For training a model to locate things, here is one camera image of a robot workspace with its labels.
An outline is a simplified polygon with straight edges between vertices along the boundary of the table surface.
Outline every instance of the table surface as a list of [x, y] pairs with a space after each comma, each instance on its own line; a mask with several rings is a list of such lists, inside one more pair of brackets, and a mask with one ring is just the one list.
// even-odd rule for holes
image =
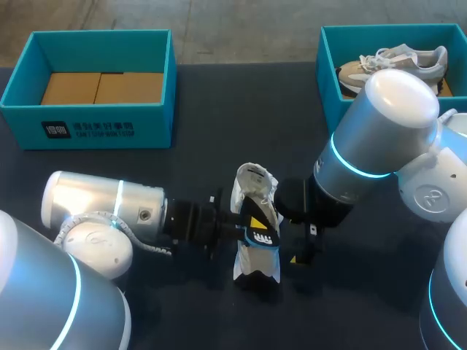
[[[164, 187], [202, 201], [237, 168], [305, 177], [328, 133], [314, 63], [179, 66], [174, 141], [164, 150], [21, 151], [0, 118], [0, 209], [48, 238], [42, 192], [57, 170]], [[10, 69], [0, 69], [0, 91]], [[282, 283], [245, 292], [232, 279], [235, 242], [213, 261], [192, 247], [174, 259], [135, 251], [127, 298], [131, 349], [423, 349], [418, 312], [448, 225], [413, 215], [397, 179], [383, 179], [330, 229], [311, 267], [287, 264], [301, 227], [284, 223]]]

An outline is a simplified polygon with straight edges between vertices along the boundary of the teal cardboard box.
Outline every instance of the teal cardboard box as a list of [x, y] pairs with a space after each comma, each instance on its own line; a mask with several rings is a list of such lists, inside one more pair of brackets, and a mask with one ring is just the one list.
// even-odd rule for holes
[[357, 61], [359, 55], [374, 55], [380, 48], [400, 44], [414, 50], [447, 48], [446, 81], [453, 97], [439, 97], [440, 112], [451, 108], [467, 112], [467, 38], [457, 24], [326, 26], [321, 28], [316, 77], [330, 134], [353, 102], [342, 97], [336, 68]]
[[[163, 73], [160, 103], [41, 105], [53, 72]], [[0, 100], [22, 149], [168, 148], [177, 65], [171, 32], [33, 32]]]

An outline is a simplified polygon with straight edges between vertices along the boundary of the concrete floor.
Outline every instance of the concrete floor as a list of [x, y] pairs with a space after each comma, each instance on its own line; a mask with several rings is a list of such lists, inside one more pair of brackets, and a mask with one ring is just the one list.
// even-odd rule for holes
[[179, 63], [313, 61], [320, 26], [459, 23], [465, 0], [0, 0], [0, 66], [31, 31], [170, 28]]

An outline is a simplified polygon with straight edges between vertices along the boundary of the shoe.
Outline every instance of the shoe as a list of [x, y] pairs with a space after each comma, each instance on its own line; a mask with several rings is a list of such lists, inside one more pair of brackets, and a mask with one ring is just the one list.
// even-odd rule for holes
[[447, 50], [440, 46], [434, 51], [417, 51], [405, 44], [392, 49], [379, 49], [375, 56], [360, 56], [348, 62], [336, 73], [343, 94], [356, 97], [369, 77], [386, 68], [400, 69], [423, 80], [438, 95], [447, 71]]
[[[252, 199], [267, 217], [269, 224], [279, 234], [279, 225], [283, 217], [274, 208], [274, 193], [277, 180], [262, 166], [246, 163], [236, 172], [231, 196], [231, 211], [239, 214], [246, 197]], [[259, 271], [265, 277], [272, 277], [280, 283], [279, 248], [264, 249], [238, 242], [238, 250], [233, 267], [233, 280], [239, 276], [248, 276]]]

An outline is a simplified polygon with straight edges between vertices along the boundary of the box logo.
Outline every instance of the box logo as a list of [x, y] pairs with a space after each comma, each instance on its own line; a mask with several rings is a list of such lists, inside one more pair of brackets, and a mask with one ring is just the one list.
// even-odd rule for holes
[[42, 122], [42, 127], [49, 139], [70, 139], [72, 137], [65, 122]]

